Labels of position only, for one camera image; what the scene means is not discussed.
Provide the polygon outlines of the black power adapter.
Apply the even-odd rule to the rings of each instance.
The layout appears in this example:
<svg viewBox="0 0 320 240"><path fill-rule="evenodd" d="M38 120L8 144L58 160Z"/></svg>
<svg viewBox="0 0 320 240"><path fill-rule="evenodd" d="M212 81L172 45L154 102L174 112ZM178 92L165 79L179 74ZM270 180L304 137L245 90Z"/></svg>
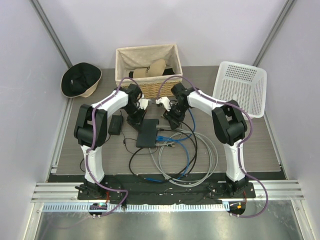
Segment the black power adapter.
<svg viewBox="0 0 320 240"><path fill-rule="evenodd" d="M112 115L109 123L108 134L119 136L121 134L124 117L122 115Z"/></svg>

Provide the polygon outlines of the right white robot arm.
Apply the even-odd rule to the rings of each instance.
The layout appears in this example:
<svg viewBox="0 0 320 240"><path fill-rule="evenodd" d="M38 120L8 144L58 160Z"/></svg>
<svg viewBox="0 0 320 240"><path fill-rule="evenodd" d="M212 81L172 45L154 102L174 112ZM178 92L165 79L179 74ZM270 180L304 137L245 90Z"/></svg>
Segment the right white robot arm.
<svg viewBox="0 0 320 240"><path fill-rule="evenodd" d="M185 88L178 83L171 88L176 101L168 97L156 99L157 105L165 108L164 118L171 129L179 127L185 119L186 111L196 108L210 115L216 138L223 144L227 170L225 173L226 193L238 197L248 185L248 177L243 168L243 146L240 144L246 136L248 126L238 102L215 99L197 88Z"/></svg>

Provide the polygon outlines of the white plastic perforated basket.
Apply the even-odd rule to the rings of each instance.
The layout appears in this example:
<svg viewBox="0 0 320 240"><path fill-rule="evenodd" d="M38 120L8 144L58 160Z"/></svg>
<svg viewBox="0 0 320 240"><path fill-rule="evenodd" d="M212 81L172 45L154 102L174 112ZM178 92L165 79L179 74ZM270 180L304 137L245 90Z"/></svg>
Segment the white plastic perforated basket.
<svg viewBox="0 0 320 240"><path fill-rule="evenodd" d="M212 97L237 101L250 118L262 118L267 95L267 72L259 67L230 61L220 63Z"/></svg>

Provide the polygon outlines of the black network switch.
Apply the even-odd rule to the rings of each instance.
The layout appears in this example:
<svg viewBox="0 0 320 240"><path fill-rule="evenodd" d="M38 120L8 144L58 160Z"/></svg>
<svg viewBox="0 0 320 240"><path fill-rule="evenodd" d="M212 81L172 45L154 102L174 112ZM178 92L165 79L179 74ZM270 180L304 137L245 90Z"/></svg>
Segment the black network switch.
<svg viewBox="0 0 320 240"><path fill-rule="evenodd" d="M155 148L158 135L158 119L144 119L137 135L137 148Z"/></svg>

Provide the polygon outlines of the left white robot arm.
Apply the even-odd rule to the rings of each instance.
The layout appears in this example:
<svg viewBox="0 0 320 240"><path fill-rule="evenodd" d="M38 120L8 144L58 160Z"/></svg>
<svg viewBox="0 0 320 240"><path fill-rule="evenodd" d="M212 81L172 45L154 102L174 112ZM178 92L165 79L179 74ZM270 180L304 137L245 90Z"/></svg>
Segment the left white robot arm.
<svg viewBox="0 0 320 240"><path fill-rule="evenodd" d="M84 186L93 198L100 200L107 192L105 173L102 166L102 146L108 135L108 118L123 109L127 113L127 122L140 131L146 114L147 103L142 103L143 93L137 84L118 86L109 96L91 105L83 104L79 108L74 128L84 156Z"/></svg>

